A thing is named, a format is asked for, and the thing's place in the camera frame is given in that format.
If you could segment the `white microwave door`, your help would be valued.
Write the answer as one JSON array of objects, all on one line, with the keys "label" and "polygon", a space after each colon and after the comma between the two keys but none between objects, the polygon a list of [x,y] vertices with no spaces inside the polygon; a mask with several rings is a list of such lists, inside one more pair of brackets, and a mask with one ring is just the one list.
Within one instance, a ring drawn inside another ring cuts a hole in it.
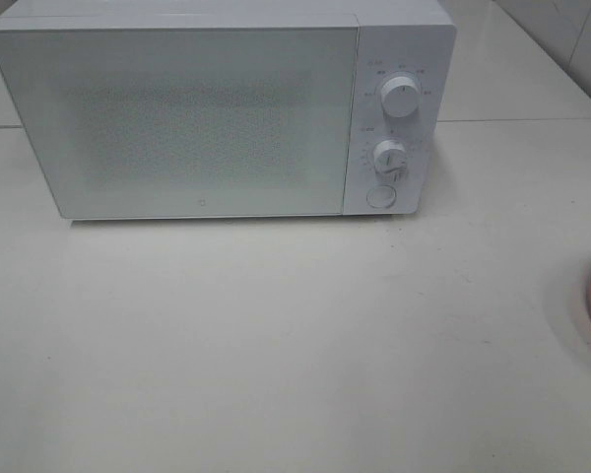
[{"label": "white microwave door", "polygon": [[338,214],[354,28],[0,32],[70,220]]}]

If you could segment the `upper white power knob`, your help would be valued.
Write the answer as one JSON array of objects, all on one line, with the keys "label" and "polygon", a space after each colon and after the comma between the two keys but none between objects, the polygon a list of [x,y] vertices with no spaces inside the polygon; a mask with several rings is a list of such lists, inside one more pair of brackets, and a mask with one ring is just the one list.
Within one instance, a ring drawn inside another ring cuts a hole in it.
[{"label": "upper white power knob", "polygon": [[379,90],[383,111],[392,118],[404,118],[414,113],[419,107],[421,95],[418,80],[406,73],[389,77]]}]

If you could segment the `white microwave oven body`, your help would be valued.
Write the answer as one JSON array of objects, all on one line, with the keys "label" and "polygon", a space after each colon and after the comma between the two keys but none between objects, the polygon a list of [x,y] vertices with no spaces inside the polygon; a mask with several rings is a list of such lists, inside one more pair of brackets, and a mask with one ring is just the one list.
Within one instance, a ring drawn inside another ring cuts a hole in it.
[{"label": "white microwave oven body", "polygon": [[[412,214],[427,176],[456,38],[453,22],[436,1],[18,1],[0,15],[0,32],[339,28],[358,32],[342,210],[254,217]],[[379,90],[401,73],[418,80],[422,95],[414,113],[392,118],[383,111]],[[404,171],[375,171],[372,150],[385,140],[406,147]],[[391,208],[367,204],[367,192],[377,185],[395,188]]]}]

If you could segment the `round white door button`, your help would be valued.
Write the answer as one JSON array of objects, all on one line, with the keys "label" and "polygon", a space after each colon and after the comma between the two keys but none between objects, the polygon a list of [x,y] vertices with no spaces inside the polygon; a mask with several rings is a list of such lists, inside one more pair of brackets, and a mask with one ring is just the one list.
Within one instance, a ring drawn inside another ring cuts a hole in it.
[{"label": "round white door button", "polygon": [[374,209],[391,208],[397,199],[394,187],[390,185],[377,185],[369,189],[366,194],[367,204]]}]

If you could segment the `lower white timer knob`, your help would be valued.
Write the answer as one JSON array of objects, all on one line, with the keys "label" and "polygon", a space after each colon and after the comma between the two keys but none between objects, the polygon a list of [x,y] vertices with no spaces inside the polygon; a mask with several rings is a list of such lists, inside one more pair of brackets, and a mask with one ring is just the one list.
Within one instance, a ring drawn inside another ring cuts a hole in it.
[{"label": "lower white timer knob", "polygon": [[406,147],[396,140],[385,140],[372,150],[372,163],[381,175],[397,174],[405,170],[408,162]]}]

